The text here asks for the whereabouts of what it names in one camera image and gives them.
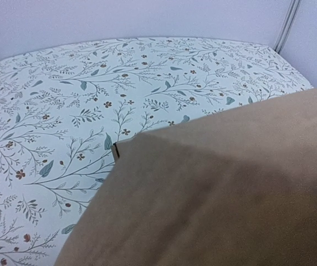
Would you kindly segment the brown cardboard box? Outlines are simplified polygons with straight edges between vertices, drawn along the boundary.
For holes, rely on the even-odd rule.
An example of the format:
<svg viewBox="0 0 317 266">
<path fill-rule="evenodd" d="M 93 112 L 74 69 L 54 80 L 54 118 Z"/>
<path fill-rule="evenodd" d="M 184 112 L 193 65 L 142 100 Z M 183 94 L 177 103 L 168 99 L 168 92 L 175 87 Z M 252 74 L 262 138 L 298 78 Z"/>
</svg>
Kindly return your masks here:
<svg viewBox="0 0 317 266">
<path fill-rule="evenodd" d="M 317 88 L 113 153 L 56 265 L 317 265 Z"/>
</svg>

